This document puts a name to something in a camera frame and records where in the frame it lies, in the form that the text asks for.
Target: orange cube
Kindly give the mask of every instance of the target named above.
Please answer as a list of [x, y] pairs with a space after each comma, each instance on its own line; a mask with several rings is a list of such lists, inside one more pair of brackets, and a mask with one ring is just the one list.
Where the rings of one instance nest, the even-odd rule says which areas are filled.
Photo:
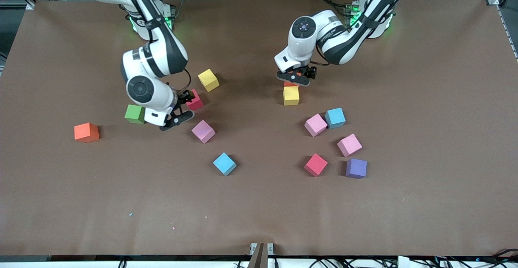
[[82, 143], [89, 143], [99, 139], [98, 126], [87, 122], [74, 126], [74, 139]]
[[298, 87], [298, 85], [297, 85], [297, 84], [290, 83], [290, 82], [286, 82], [286, 81], [284, 81], [284, 86], [285, 86], [285, 87], [293, 87], [293, 86], [297, 86], [297, 87]]

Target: pink cube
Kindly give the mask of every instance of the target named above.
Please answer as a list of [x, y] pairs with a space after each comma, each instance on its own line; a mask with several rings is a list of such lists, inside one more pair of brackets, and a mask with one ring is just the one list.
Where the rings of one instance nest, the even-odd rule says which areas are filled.
[[318, 176], [320, 173], [322, 173], [322, 170], [324, 170], [324, 167], [326, 167], [327, 161], [322, 159], [318, 154], [314, 154], [311, 159], [309, 159], [306, 166], [304, 166], [304, 169], [311, 173], [313, 176]]
[[214, 131], [214, 129], [212, 129], [210, 127], [210, 125], [205, 122], [205, 120], [202, 120], [200, 121], [200, 123], [198, 123], [196, 126], [194, 126], [193, 130], [192, 130], [193, 134], [196, 135], [196, 137], [198, 137], [202, 143], [206, 143], [207, 141], [209, 141], [209, 139], [211, 137], [213, 137], [216, 132]]
[[203, 106], [203, 102], [200, 99], [200, 97], [198, 96], [198, 93], [196, 92], [195, 89], [192, 89], [191, 91], [194, 94], [194, 99], [192, 99], [191, 102], [187, 102], [185, 104], [187, 105], [187, 107], [189, 107], [189, 109], [191, 109], [192, 111], [195, 111], [196, 109], [199, 109]]
[[316, 136], [327, 128], [327, 123], [320, 115], [315, 115], [308, 119], [304, 124], [311, 136]]
[[342, 154], [344, 154], [344, 157], [348, 157], [355, 153], [357, 150], [360, 150], [361, 144], [359, 143], [355, 134], [352, 134], [339, 141], [338, 148], [340, 148]]

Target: cube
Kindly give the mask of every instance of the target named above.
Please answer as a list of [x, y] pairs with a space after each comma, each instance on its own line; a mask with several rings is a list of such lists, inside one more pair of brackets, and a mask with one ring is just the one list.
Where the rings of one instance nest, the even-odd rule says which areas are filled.
[[337, 128], [346, 123], [346, 117], [342, 108], [331, 109], [326, 112], [325, 120], [329, 128]]
[[308, 119], [304, 124], [305, 128], [309, 131], [312, 137], [315, 137], [327, 128], [327, 123], [322, 119], [320, 115], [315, 115]]
[[81, 141], [82, 143], [90, 143], [91, 141], [98, 140], [99, 128], [98, 126], [87, 122], [74, 126], [74, 139]]
[[203, 102], [200, 99], [200, 97], [198, 96], [198, 92], [196, 92], [195, 89], [192, 89], [191, 92], [194, 95], [194, 99], [192, 99], [191, 102], [187, 102], [185, 104], [187, 105], [187, 107], [189, 107], [189, 109], [191, 109], [192, 111], [195, 111], [196, 109], [200, 109], [203, 106]]
[[322, 157], [320, 157], [318, 154], [314, 154], [311, 159], [309, 159], [306, 166], [304, 166], [304, 169], [316, 177], [322, 173], [322, 170], [324, 170], [326, 165], [326, 160], [322, 159]]
[[357, 150], [361, 149], [361, 144], [359, 143], [355, 134], [349, 135], [343, 140], [338, 142], [338, 148], [344, 154], [344, 157], [348, 157], [351, 154], [355, 153]]
[[220, 82], [218, 82], [218, 78], [216, 78], [216, 76], [210, 69], [199, 74], [198, 78], [200, 79], [200, 82], [207, 91], [212, 91], [220, 85]]
[[287, 82], [287, 81], [284, 81], [284, 86], [285, 87], [298, 87], [297, 84], [290, 83], [290, 82]]
[[347, 162], [346, 176], [361, 179], [367, 176], [367, 161], [351, 159]]
[[284, 96], [284, 105], [290, 106], [290, 105], [298, 105], [298, 87], [296, 86], [290, 86], [285, 87], [283, 91]]
[[192, 129], [192, 132], [204, 144], [206, 144], [207, 141], [209, 141], [209, 139], [216, 134], [214, 129], [211, 128], [210, 125], [205, 120], [200, 121], [200, 123], [198, 123], [196, 126], [194, 126], [194, 128]]
[[216, 166], [225, 176], [230, 174], [232, 170], [236, 168], [236, 164], [227, 154], [223, 153], [213, 162], [214, 166]]
[[128, 105], [126, 109], [126, 118], [131, 123], [144, 124], [144, 114], [146, 113], [146, 108], [139, 105]]

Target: yellow cube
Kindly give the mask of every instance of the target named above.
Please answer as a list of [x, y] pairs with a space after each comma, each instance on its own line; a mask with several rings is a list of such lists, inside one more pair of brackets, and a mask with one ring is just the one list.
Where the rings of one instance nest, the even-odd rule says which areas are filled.
[[218, 82], [218, 78], [216, 78], [216, 76], [210, 69], [199, 74], [198, 78], [200, 79], [200, 82], [202, 82], [203, 87], [205, 87], [207, 91], [212, 91], [220, 85], [220, 82]]
[[298, 105], [298, 86], [285, 87], [283, 91], [284, 105]]

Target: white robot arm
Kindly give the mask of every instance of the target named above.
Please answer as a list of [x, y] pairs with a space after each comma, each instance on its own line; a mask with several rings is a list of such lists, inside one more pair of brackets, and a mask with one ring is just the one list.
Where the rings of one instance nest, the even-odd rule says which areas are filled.
[[184, 71], [187, 65], [187, 52], [167, 26], [165, 18], [153, 0], [97, 1], [121, 4], [135, 21], [141, 37], [156, 38], [155, 41], [127, 51], [122, 56], [121, 73], [126, 83], [126, 93], [133, 102], [146, 108], [144, 120], [160, 126], [161, 130], [168, 130], [192, 119], [194, 113], [184, 112], [180, 107], [194, 98], [192, 92], [188, 91], [187, 87], [176, 91], [159, 80]]
[[351, 28], [331, 10], [299, 17], [290, 29], [288, 46], [275, 56], [277, 78], [308, 86], [316, 77], [316, 67], [309, 67], [316, 46], [330, 64], [350, 61], [366, 38], [379, 37], [388, 28], [397, 1], [360, 0], [362, 13]]

